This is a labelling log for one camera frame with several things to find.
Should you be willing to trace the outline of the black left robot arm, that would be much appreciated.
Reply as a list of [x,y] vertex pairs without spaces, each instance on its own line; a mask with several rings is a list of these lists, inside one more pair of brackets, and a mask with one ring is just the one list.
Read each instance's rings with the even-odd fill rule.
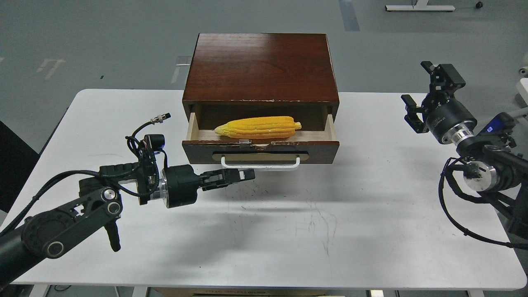
[[[51,177],[28,205],[1,231],[1,288],[32,269],[44,259],[64,256],[101,228],[107,232],[111,249],[121,248],[117,220],[124,205],[121,192],[137,197],[140,205],[162,199],[167,208],[191,205],[197,191],[225,188],[253,180],[253,169],[219,169],[196,174],[189,164],[158,168],[156,155],[164,153],[162,134],[136,135],[147,126],[170,118],[163,113],[139,126],[127,136],[127,147],[137,162],[102,166],[98,171],[70,170]],[[28,212],[53,186],[73,175],[79,181],[79,197],[34,216]]]

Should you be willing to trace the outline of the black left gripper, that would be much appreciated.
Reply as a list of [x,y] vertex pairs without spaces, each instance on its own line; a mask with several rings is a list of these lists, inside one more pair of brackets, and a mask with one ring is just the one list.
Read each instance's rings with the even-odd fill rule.
[[181,207],[196,203],[198,188],[202,191],[221,189],[255,178],[253,169],[218,169],[198,176],[190,164],[167,167],[161,171],[160,196],[167,208]]

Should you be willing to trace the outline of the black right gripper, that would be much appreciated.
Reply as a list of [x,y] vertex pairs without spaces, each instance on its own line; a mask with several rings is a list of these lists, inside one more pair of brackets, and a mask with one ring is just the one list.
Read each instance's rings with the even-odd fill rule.
[[452,64],[422,61],[422,68],[430,76],[429,92],[417,106],[409,94],[402,94],[407,114],[404,120],[417,134],[432,132],[440,144],[455,145],[474,136],[476,118],[455,99],[454,92],[465,87],[466,81]]

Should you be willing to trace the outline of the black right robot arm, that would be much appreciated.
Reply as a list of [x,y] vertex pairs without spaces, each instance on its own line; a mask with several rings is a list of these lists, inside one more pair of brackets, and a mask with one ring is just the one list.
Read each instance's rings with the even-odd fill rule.
[[455,98],[466,82],[452,64],[435,65],[422,61],[430,78],[429,91],[418,105],[403,94],[407,114],[404,120],[418,134],[432,133],[442,145],[453,144],[458,158],[449,158],[441,171],[438,197],[449,221],[464,235],[485,243],[527,250],[526,244],[492,240],[457,222],[449,213],[444,186],[459,198],[494,207],[505,219],[508,233],[527,239],[527,160],[513,154],[515,121],[506,112],[498,113],[479,133],[477,119]]

